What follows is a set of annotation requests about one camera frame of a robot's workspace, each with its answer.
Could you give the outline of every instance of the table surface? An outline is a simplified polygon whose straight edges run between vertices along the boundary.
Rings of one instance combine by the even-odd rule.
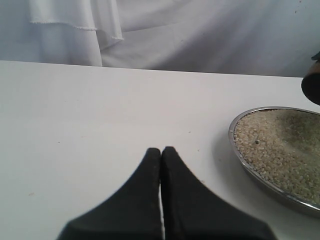
[[[319,112],[301,79],[0,61],[0,239],[53,240],[103,202],[148,147],[175,146],[215,194],[280,240],[318,240],[320,219],[265,195],[228,142],[240,113]]]

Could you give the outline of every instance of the round metal pan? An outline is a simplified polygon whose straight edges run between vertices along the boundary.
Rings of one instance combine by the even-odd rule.
[[[246,162],[246,160],[243,158],[241,153],[238,151],[236,143],[235,143],[235,130],[236,126],[238,124],[238,121],[243,118],[244,116],[258,112],[258,111],[271,111],[271,110],[278,110],[278,109],[287,109],[287,110],[296,110],[296,111],[302,111],[306,113],[316,114],[319,115],[317,112],[303,110],[299,108],[293,108],[293,107],[281,107],[281,106],[270,106],[270,107],[259,107],[254,108],[248,111],[245,111],[241,113],[239,116],[237,116],[231,123],[229,127],[229,141],[231,143],[232,149],[235,152],[236,156],[239,158],[241,165],[243,166],[245,172],[251,177],[251,179],[267,194],[271,195],[273,198],[275,198],[277,201],[282,203],[283,205],[290,207],[293,210],[299,211],[301,213],[320,218],[320,205],[315,205],[309,202],[306,202],[303,199],[300,199],[296,196],[291,195],[288,192],[285,192],[284,190],[280,189],[279,187],[275,186],[269,181],[266,181],[261,178],[260,174],[253,170],[253,168]]]

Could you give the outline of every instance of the white fabric backdrop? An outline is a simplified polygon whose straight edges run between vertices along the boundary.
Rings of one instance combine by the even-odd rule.
[[[317,0],[0,0],[0,59],[302,77]]]

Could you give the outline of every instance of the white table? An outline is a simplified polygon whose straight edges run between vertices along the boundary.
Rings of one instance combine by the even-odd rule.
[[[175,146],[215,194],[280,240],[318,240],[320,219],[265,195],[228,142],[262,106],[319,112],[300,78],[0,61],[0,239],[54,240],[112,195],[148,147]]]

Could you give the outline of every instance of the rice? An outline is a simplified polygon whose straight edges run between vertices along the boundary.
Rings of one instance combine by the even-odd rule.
[[[320,115],[277,109],[241,118],[234,141],[262,179],[320,205]]]

